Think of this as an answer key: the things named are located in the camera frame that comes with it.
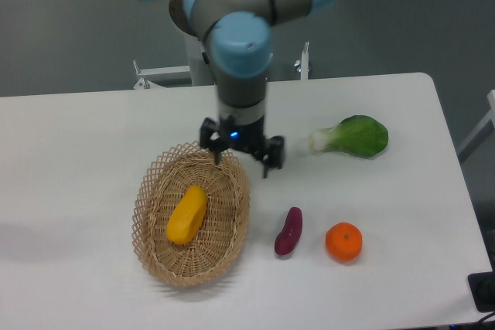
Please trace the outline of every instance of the white table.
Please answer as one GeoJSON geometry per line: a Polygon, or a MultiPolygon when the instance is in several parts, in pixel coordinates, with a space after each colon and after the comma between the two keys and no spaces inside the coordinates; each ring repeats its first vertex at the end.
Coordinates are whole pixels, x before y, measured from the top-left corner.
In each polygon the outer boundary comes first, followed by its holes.
{"type": "Polygon", "coordinates": [[[251,180],[249,233],[219,281],[177,291],[140,266],[131,216],[145,170],[215,117],[212,87],[0,99],[0,328],[407,328],[475,321],[467,275],[490,270],[433,82],[424,74],[271,83],[267,134],[284,169],[251,180]],[[296,143],[353,114],[390,131],[374,160],[305,157],[296,143]],[[291,206],[302,238],[273,242],[291,206]],[[364,235],[352,265],[326,231],[364,235]]]}

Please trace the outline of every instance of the orange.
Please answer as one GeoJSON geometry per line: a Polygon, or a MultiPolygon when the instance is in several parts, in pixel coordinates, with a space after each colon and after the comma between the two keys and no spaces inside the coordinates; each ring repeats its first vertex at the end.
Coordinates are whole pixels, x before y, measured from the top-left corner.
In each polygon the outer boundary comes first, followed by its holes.
{"type": "Polygon", "coordinates": [[[325,245],[329,253],[336,259],[348,262],[360,254],[363,247],[363,236],[354,225],[341,222],[326,233],[325,245]]]}

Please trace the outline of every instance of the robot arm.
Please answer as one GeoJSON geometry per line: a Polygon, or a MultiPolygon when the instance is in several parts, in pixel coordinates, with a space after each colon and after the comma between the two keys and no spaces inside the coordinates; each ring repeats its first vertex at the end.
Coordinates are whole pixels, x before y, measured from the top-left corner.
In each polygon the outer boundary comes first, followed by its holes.
{"type": "Polygon", "coordinates": [[[189,27],[207,51],[217,84],[218,123],[205,119],[200,145],[215,154],[232,148],[264,166],[282,168],[284,138],[265,137],[271,26],[328,7],[333,0],[183,0],[189,27]]]}

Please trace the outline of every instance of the wicker basket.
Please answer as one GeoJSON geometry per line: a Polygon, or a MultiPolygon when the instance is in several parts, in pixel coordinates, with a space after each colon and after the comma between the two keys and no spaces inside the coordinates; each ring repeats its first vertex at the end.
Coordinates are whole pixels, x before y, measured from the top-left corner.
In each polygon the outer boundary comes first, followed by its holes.
{"type": "Polygon", "coordinates": [[[152,163],[139,189],[132,244],[143,267],[175,286],[205,283],[222,274],[241,252],[248,230],[249,184],[231,152],[216,166],[197,142],[178,145],[152,163]],[[207,214],[187,245],[166,238],[166,224],[191,185],[208,195],[207,214]]]}

